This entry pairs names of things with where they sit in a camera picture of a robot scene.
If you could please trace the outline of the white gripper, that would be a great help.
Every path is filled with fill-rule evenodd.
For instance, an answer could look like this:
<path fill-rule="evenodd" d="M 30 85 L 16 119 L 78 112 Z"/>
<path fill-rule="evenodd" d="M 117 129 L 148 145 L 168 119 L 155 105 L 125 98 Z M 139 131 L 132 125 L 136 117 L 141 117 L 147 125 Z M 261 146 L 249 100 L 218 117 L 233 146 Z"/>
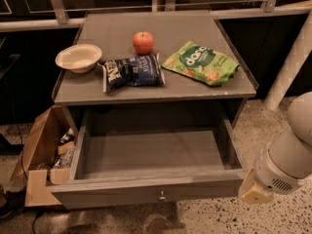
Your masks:
<path fill-rule="evenodd" d="M 273 162 L 269 145 L 261 148 L 238 190 L 238 198 L 252 204 L 267 204 L 274 200 L 274 193 L 293 194 L 306 183 L 306 178 L 287 175 Z"/>

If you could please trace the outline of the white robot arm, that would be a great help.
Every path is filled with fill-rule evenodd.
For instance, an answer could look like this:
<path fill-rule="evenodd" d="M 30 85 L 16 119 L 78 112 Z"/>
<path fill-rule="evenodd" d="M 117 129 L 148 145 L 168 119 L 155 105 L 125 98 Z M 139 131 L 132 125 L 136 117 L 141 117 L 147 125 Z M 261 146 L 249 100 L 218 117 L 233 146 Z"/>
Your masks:
<path fill-rule="evenodd" d="M 264 105 L 280 104 L 312 51 L 312 12 L 301 27 Z M 290 195 L 312 175 L 312 93 L 297 97 L 287 111 L 289 127 L 262 147 L 243 180 L 238 198 L 248 204 L 270 203 L 276 194 Z"/>

